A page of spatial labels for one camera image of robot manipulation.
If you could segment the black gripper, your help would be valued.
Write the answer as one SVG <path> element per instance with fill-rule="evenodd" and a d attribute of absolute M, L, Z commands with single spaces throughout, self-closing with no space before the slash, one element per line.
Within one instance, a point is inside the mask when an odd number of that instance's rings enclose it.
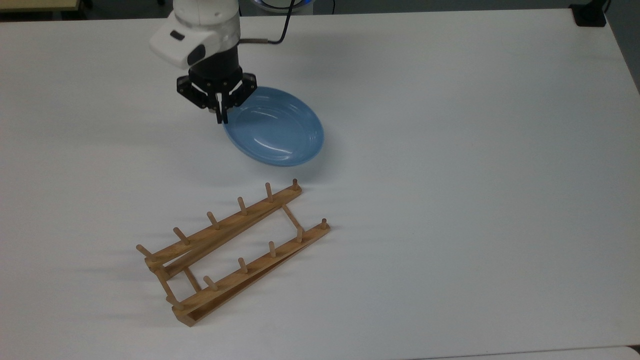
<path fill-rule="evenodd" d="M 227 124 L 231 109 L 243 105 L 256 89 L 258 78 L 253 73 L 243 73 L 238 46 L 201 60 L 189 69 L 189 77 L 176 79 L 176 91 L 199 109 L 215 114 L 219 125 Z M 213 104 L 208 97 L 215 92 L 222 92 L 221 111 L 218 101 Z"/>

